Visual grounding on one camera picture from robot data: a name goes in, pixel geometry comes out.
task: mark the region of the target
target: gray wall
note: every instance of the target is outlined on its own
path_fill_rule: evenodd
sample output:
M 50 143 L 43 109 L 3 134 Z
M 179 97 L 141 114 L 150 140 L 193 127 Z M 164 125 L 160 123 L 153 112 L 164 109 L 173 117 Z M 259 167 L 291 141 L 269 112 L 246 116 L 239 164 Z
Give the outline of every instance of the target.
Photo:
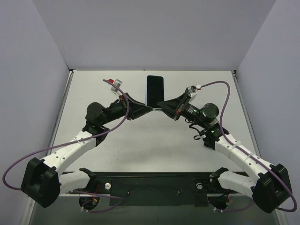
M 33 0 L 71 69 L 231 70 L 275 0 Z
M 237 77 L 261 155 L 285 165 L 300 203 L 300 1 L 277 0 Z M 289 201 L 284 204 L 292 208 Z M 299 224 L 300 212 L 287 213 Z
M 18 158 L 46 147 L 68 68 L 31 0 L 0 3 L 0 174 Z M 26 162 L 8 175 L 20 186 Z M 26 196 L 0 183 L 0 224 L 16 225 Z

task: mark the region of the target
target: black rectangular object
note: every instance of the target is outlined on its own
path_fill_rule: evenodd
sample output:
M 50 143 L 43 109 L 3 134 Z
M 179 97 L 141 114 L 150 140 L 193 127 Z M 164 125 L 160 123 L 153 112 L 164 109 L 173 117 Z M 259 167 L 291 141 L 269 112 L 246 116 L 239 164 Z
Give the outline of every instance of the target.
M 146 104 L 152 108 L 159 108 L 157 102 L 164 101 L 164 78 L 162 76 L 147 76 L 147 100 Z

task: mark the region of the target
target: smartphone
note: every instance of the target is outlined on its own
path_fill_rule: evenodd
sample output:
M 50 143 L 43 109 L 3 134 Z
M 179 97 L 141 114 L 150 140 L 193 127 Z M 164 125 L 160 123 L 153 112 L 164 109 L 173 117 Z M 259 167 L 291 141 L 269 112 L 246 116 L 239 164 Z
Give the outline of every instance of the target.
M 164 101 L 164 78 L 162 76 L 147 76 L 147 99 L 146 105 L 159 108 L 157 102 Z

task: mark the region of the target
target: white table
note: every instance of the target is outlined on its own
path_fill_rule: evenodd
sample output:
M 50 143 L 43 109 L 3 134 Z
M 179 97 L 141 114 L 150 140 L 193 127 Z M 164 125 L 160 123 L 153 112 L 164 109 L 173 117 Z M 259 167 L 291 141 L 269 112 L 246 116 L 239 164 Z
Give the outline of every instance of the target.
M 223 126 L 242 144 L 255 152 L 240 99 L 230 71 L 75 71 L 55 145 L 70 141 L 85 125 L 86 108 L 92 102 L 108 107 L 116 100 L 103 79 L 120 79 L 121 89 L 140 102 L 146 99 L 147 75 L 159 75 L 165 82 L 165 100 L 180 96 L 187 86 L 227 81 L 231 95 Z M 215 103 L 221 110 L 227 94 L 223 84 L 203 88 L 191 103 L 201 108 Z M 121 119 L 105 126 L 114 127 Z M 222 154 L 195 141 L 196 131 L 181 117 L 173 121 L 162 112 L 151 112 L 125 121 L 105 141 L 75 161 L 67 171 L 85 167 L 94 172 L 214 172 L 220 167 L 241 171 Z

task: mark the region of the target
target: screw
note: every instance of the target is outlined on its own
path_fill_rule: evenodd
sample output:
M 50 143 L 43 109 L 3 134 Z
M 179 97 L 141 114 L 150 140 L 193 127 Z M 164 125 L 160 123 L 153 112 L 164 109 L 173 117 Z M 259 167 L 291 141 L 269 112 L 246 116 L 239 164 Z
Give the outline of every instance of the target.
M 112 185 L 110 183 L 106 183 L 104 187 L 106 190 L 109 190 L 111 189 Z
M 201 183 L 197 183 L 197 184 L 196 184 L 196 188 L 197 188 L 198 190 L 201 190 L 201 189 L 203 188 L 203 185 L 202 185 Z

